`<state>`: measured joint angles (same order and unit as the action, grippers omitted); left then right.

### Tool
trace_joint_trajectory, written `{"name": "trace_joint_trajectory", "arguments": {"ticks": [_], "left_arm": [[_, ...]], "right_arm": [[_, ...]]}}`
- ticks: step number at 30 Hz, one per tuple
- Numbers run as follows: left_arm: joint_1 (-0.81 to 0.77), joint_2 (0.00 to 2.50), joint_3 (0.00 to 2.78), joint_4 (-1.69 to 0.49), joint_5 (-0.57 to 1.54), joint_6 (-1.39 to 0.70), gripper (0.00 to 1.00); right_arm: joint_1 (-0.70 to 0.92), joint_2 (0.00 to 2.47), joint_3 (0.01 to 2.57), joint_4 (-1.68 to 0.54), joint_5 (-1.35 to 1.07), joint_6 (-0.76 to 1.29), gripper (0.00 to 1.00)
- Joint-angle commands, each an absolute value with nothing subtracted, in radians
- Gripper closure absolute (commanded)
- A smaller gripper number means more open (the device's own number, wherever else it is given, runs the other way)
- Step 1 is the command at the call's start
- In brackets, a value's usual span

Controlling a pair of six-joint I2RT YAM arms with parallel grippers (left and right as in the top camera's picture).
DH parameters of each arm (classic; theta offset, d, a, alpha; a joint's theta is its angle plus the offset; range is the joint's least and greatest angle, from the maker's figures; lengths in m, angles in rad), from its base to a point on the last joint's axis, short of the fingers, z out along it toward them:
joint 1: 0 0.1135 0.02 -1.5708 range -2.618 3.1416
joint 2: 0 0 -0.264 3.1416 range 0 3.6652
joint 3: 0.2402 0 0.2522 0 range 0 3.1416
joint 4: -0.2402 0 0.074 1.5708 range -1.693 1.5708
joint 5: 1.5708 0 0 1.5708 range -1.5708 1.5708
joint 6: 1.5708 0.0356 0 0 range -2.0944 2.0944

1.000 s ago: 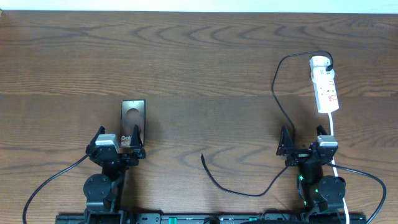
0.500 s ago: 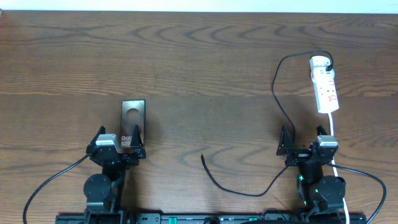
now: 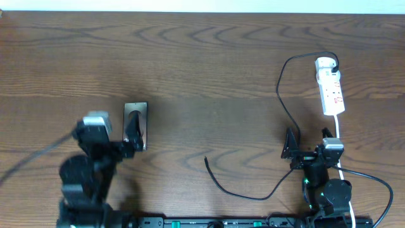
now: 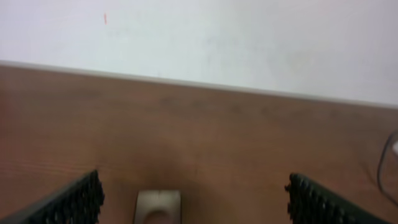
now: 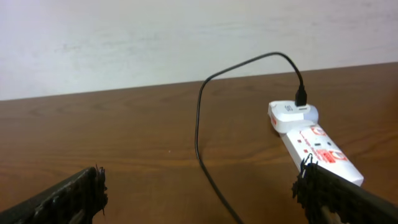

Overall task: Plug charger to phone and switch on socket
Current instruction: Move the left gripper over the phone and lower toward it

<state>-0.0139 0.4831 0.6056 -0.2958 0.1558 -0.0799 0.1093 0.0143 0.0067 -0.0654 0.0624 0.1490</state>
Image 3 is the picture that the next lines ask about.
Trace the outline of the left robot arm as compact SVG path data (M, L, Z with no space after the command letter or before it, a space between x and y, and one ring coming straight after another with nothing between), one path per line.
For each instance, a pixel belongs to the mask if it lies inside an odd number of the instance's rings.
M59 169L63 199L57 227L133 227L130 212L114 210L106 202L117 165L143 151L140 112L132 116L127 139L111 141L111 122L105 111L89 113L78 121L73 138L83 150L63 162Z

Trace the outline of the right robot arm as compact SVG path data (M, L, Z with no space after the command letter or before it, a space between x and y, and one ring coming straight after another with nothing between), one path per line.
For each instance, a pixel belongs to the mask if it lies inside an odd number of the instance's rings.
M338 164L344 145L327 128L322 134L322 143L315 150L302 151L292 129L286 131L281 158L290 160L292 170L304 172L302 190L310 207L309 215L296 222L295 227L347 227L344 215L350 212L351 183L331 179L328 174L328 169Z

